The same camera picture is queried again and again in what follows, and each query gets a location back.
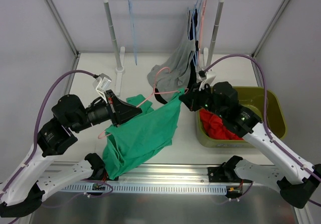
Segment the pink wire hanger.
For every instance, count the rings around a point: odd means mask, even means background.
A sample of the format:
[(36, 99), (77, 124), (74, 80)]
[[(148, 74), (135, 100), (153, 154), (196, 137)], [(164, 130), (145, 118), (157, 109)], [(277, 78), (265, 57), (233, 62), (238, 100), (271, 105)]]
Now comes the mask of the pink wire hanger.
[[(136, 108), (139, 108), (143, 103), (145, 103), (147, 100), (149, 100), (151, 97), (155, 96), (155, 95), (160, 95), (160, 94), (169, 94), (169, 93), (175, 93), (175, 92), (179, 92), (178, 90), (175, 90), (175, 91), (163, 91), (163, 92), (156, 92), (156, 80), (158, 78), (158, 75), (164, 71), (164, 70), (167, 70), (168, 72), (170, 72), (170, 68), (169, 67), (163, 67), (161, 68), (155, 75), (155, 78), (154, 78), (154, 83), (153, 83), (153, 90), (152, 90), (152, 93), (150, 94), (150, 96), (148, 96), (144, 101), (142, 101), (140, 104), (138, 104), (136, 106)], [(106, 134), (105, 132), (102, 132), (98, 135), (97, 139), (105, 139), (107, 138), (108, 136), (110, 136), (111, 134)]]

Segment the red tank top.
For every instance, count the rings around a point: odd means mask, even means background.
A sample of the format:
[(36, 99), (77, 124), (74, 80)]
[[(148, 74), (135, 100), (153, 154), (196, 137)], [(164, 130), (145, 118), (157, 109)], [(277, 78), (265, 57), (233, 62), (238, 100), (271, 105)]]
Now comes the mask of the red tank top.
[(210, 138), (216, 140), (243, 141), (242, 138), (230, 132), (217, 115), (205, 109), (201, 109), (199, 115), (203, 128)]

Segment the green tank top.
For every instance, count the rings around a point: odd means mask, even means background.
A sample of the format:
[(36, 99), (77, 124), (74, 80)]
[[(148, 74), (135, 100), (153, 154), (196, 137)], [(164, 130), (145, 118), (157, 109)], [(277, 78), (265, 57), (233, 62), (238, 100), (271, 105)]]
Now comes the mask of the green tank top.
[(183, 94), (183, 89), (175, 92), (172, 99), (158, 109), (153, 109), (152, 102), (141, 94), (126, 99), (131, 105), (141, 104), (142, 113), (119, 127), (110, 126), (105, 130), (107, 144), (102, 159), (109, 179), (136, 168), (172, 145), (181, 110), (179, 96)]

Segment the light blue wire hanger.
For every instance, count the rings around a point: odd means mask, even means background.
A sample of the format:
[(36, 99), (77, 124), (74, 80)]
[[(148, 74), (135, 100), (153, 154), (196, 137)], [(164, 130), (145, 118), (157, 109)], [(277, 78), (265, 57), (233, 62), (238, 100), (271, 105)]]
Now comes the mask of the light blue wire hanger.
[(137, 65), (137, 44), (136, 44), (134, 15), (133, 15), (133, 11), (132, 11), (132, 1), (127, 0), (127, 3), (128, 3), (129, 17), (130, 17), (130, 28), (131, 28), (131, 35), (132, 35), (133, 55), (134, 55), (135, 64)]

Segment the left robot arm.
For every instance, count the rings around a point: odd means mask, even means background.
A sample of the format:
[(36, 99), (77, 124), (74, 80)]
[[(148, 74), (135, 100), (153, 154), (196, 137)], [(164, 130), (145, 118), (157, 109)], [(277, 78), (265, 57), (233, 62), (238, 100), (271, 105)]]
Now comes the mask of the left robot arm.
[(51, 177), (42, 177), (44, 171), (69, 147), (77, 142), (79, 133), (105, 121), (114, 127), (128, 122), (142, 113), (141, 108), (126, 103), (106, 91), (84, 107), (74, 94), (61, 97), (52, 107), (53, 118), (37, 133), (37, 145), (31, 147), (21, 167), (1, 185), (1, 217), (24, 217), (35, 210), (51, 195), (80, 180), (102, 180), (107, 176), (105, 164), (96, 153)]

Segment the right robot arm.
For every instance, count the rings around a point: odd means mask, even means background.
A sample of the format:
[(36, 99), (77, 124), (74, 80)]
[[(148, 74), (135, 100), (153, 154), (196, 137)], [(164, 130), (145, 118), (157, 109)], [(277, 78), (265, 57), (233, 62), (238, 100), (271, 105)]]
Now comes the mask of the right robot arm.
[(196, 83), (179, 99), (191, 111), (205, 109), (217, 115), (227, 130), (254, 146), (274, 164), (274, 167), (261, 166), (233, 156), (222, 166), (228, 181), (257, 182), (275, 190), (296, 208), (302, 209), (310, 202), (320, 184), (320, 165), (299, 157), (255, 112), (242, 106), (230, 83), (219, 82), (213, 87)]

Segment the pink hanger far right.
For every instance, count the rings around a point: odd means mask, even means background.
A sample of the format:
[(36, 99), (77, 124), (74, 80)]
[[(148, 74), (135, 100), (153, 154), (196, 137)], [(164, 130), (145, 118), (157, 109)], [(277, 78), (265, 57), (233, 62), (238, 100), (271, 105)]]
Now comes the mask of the pink hanger far right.
[(204, 18), (205, 18), (205, 12), (206, 12), (206, 5), (207, 0), (202, 0), (202, 11), (200, 13), (200, 27), (199, 27), (199, 52), (198, 52), (198, 64), (201, 64), (201, 45), (202, 45), (202, 36), (203, 36), (203, 24), (204, 24)]

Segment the white clothes rack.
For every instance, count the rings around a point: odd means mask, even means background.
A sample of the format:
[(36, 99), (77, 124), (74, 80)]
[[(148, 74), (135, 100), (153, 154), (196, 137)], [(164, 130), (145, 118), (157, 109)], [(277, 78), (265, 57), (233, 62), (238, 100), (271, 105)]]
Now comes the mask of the white clothes rack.
[[(212, 63), (212, 57), (214, 53), (214, 48), (216, 44), (218, 29), (219, 29), (219, 23), (221, 19), (221, 14), (223, 10), (225, 0), (218, 0), (218, 7), (217, 12), (215, 16), (215, 22), (213, 27), (213, 33), (211, 36), (210, 41), (210, 47), (205, 48), (203, 50), (203, 58), (204, 58), (204, 65), (209, 66)], [(116, 61), (116, 82), (115, 82), (115, 95), (119, 96), (121, 94), (121, 86), (122, 86), (122, 77), (125, 73), (125, 67), (124, 67), (124, 58), (125, 58), (125, 48), (124, 47), (118, 47), (115, 30), (113, 26), (110, 6), (109, 6), (109, 0), (103, 0), (103, 5), (106, 13), (107, 23), (108, 23), (108, 29), (112, 41), (112, 48), (115, 55), (115, 61)]]

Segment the olive green plastic basin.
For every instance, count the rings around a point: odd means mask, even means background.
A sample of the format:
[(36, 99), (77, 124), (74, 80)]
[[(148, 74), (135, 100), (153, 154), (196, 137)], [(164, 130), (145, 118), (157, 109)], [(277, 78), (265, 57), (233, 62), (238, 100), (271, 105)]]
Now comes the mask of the olive green plastic basin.
[[(264, 89), (262, 87), (235, 87), (238, 92), (239, 103), (254, 111), (261, 119), (263, 118)], [(246, 141), (216, 140), (210, 138), (200, 120), (199, 111), (196, 113), (196, 135), (199, 143), (207, 148), (253, 148)], [(267, 92), (267, 125), (270, 130), (280, 139), (287, 133), (283, 112), (278, 98), (273, 92)]]

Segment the aluminium mounting rail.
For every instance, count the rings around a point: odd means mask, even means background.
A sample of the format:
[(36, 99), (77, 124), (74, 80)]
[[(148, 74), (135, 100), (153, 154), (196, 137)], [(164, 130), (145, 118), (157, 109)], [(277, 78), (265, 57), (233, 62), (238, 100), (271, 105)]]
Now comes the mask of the aluminium mounting rail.
[[(235, 174), (230, 177), (226, 173), (225, 164), (219, 165), (188, 165), (188, 164), (142, 164), (122, 175), (110, 178), (104, 173), (98, 180), (109, 183), (162, 183), (162, 184), (198, 184), (198, 183), (240, 183)], [(245, 183), (259, 180), (283, 178), (281, 171), (275, 166), (263, 165), (260, 169), (254, 164), (241, 167), (247, 175), (243, 176)]]

